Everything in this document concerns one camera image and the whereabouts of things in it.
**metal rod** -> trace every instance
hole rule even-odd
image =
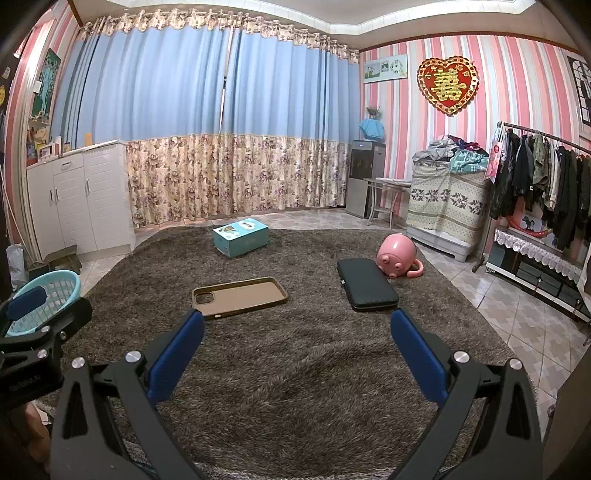
[[[503,122],[499,122],[497,124],[497,126],[500,127],[501,123],[503,123]],[[591,150],[587,150],[586,148],[583,148],[580,145],[577,145],[576,143],[569,142],[568,140],[565,140],[560,137],[555,137],[554,135],[547,134],[546,132],[541,132],[540,130],[534,130],[533,128],[529,128],[529,127],[522,127],[520,125],[507,124],[507,123],[505,123],[504,125],[505,125],[505,127],[508,127],[508,128],[515,128],[516,130],[523,130],[524,132],[531,132],[533,134],[543,135],[544,137],[551,138],[552,140],[556,140],[557,142],[563,143],[565,145],[570,145],[571,147],[576,148],[577,150],[583,151],[583,152],[591,155]]]

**cabinet door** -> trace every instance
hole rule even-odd
[[[45,258],[66,246],[57,214],[51,165],[38,165],[27,170],[27,182],[35,237],[41,258]]]
[[[99,250],[130,243],[130,211],[124,146],[109,145],[84,152],[88,208]]]
[[[95,234],[86,201],[84,169],[77,168],[55,175],[53,182],[66,246],[78,245],[79,254],[95,251]]]

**picture frame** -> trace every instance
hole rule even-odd
[[[408,78],[407,54],[377,60],[367,60],[363,64],[363,83],[405,78]]]
[[[563,52],[568,68],[570,88],[576,97],[579,137],[591,141],[591,68],[585,59],[573,52]]]
[[[43,162],[53,156],[53,143],[37,147],[37,161]]]

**black case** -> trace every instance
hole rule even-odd
[[[398,294],[373,260],[348,258],[336,265],[353,310],[367,312],[398,307]]]

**blue cardboard box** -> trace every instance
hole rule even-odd
[[[229,258],[237,257],[269,243],[269,228],[254,218],[246,218],[213,231],[213,244]]]

